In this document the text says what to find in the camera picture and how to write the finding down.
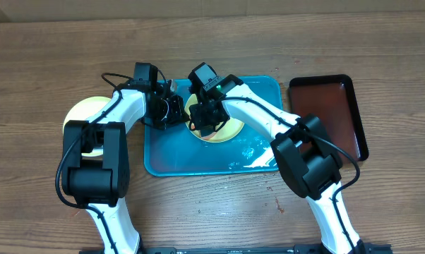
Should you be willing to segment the green plate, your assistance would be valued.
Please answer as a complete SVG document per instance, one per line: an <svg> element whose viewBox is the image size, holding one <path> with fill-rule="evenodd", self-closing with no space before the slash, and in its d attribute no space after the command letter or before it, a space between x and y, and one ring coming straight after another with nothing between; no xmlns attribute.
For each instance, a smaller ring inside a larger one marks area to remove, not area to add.
<svg viewBox="0 0 425 254"><path fill-rule="evenodd" d="M191 131L191 133L198 139L204 140L209 143L222 143L231 140L233 137L239 134L244 127L244 123L237 119L231 118L226 122L225 126L218 132L212 133L206 137L200 135L200 131Z"/></svg>
<svg viewBox="0 0 425 254"><path fill-rule="evenodd" d="M106 106L110 102L110 98L108 97L89 97L74 105L67 113L64 123L62 126L62 130L64 131L65 125L70 120L83 121L87 118L95 115L99 112L104 106Z"/></svg>

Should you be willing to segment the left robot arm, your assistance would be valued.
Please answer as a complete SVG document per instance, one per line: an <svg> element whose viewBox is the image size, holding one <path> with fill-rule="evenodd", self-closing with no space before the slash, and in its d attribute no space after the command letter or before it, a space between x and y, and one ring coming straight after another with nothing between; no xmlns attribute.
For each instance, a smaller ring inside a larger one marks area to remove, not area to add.
<svg viewBox="0 0 425 254"><path fill-rule="evenodd" d="M132 76L115 85L111 100L85 120L64 126L55 189L63 204L85 210L104 242L102 253L139 253L125 196L130 182L127 134L135 123L165 130L183 123L183 100L160 82L161 70L136 63Z"/></svg>

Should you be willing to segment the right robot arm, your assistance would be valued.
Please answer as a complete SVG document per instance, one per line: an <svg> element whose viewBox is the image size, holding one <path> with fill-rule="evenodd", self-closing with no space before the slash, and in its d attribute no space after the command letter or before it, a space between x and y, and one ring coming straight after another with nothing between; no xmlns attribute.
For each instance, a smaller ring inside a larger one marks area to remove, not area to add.
<svg viewBox="0 0 425 254"><path fill-rule="evenodd" d="M221 77L206 63L188 75L197 102L189 107L191 131L202 137L237 119L267 138L280 176L304 198L318 222L321 242L329 253L364 253L342 199L343 149L332 143L317 116L283 111L259 97L235 75Z"/></svg>

